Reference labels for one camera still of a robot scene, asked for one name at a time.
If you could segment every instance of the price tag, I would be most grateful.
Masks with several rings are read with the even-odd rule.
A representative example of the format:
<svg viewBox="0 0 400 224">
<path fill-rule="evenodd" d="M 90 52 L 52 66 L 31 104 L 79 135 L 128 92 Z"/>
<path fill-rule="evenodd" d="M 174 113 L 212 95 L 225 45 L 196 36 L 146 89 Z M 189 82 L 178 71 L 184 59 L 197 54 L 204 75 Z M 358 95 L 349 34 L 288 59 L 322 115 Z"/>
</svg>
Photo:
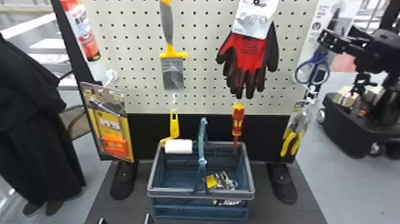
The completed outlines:
<svg viewBox="0 0 400 224">
<path fill-rule="evenodd" d="M 232 32 L 265 39 L 277 6 L 278 0 L 240 0 Z"/>
</svg>

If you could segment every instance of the scissors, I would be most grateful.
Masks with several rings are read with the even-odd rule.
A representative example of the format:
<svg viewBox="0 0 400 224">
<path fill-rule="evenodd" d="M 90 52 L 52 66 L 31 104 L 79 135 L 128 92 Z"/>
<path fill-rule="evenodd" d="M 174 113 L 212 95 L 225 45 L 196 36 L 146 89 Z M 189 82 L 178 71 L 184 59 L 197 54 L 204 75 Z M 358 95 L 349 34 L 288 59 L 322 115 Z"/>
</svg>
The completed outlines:
<svg viewBox="0 0 400 224">
<path fill-rule="evenodd" d="M 327 27 L 329 30 L 335 30 L 339 21 L 339 14 L 340 8 L 337 8 L 332 19 L 329 21 Z M 328 50 L 320 45 L 309 60 L 304 61 L 296 68 L 295 80 L 308 87 L 318 86 L 326 82 L 330 76 L 327 59 Z"/>
</svg>

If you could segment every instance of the red and yellow screwdriver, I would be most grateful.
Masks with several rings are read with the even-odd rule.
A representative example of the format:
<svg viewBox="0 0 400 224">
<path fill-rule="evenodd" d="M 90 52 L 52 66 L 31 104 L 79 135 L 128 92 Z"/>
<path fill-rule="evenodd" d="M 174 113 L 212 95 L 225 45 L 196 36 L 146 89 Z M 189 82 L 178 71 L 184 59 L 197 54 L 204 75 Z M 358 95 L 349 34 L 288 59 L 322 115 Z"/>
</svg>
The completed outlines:
<svg viewBox="0 0 400 224">
<path fill-rule="evenodd" d="M 238 147 L 239 136 L 242 135 L 242 123 L 245 118 L 245 105 L 241 102 L 236 102 L 233 105 L 233 127 L 232 127 L 232 135 L 233 135 L 233 144 Z"/>
</svg>

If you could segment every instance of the glove packaging label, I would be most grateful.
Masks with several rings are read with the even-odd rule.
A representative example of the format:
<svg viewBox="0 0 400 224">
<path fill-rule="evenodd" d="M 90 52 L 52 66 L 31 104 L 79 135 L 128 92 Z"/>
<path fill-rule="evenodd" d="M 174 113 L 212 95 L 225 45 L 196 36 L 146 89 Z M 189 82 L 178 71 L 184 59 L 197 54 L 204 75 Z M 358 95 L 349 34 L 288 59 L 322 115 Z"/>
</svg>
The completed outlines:
<svg viewBox="0 0 400 224">
<path fill-rule="evenodd" d="M 271 17 L 274 14 L 278 0 L 240 0 L 237 6 L 232 32 L 240 35 L 265 39 L 271 26 Z"/>
<path fill-rule="evenodd" d="M 309 60 L 313 56 L 315 50 L 320 46 L 317 42 L 320 33 L 323 29 L 329 27 L 338 9 L 339 18 L 334 26 L 334 31 L 343 36 L 347 35 L 361 3 L 362 0 L 319 0 L 310 28 L 304 40 L 298 65 Z M 329 65 L 332 63 L 334 57 L 335 53 L 329 52 L 329 57 L 327 59 Z"/>
</svg>

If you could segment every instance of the boxes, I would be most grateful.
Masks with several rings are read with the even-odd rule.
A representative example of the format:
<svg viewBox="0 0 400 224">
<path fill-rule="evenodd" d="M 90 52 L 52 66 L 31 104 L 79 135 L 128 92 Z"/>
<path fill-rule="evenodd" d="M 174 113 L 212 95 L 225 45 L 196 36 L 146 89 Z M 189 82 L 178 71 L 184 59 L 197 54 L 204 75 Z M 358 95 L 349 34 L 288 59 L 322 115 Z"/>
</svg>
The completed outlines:
<svg viewBox="0 0 400 224">
<path fill-rule="evenodd" d="M 246 145 L 232 142 L 205 142 L 206 174 L 225 171 L 237 182 L 236 190 L 209 189 L 205 191 L 204 176 L 199 178 L 199 191 L 194 192 L 199 172 L 198 146 L 192 154 L 166 154 L 158 146 L 148 182 L 147 193 L 152 198 L 155 218 L 235 220 L 247 218 L 255 188 L 246 152 Z M 220 200 L 242 200 L 236 206 L 219 206 Z"/>
</svg>

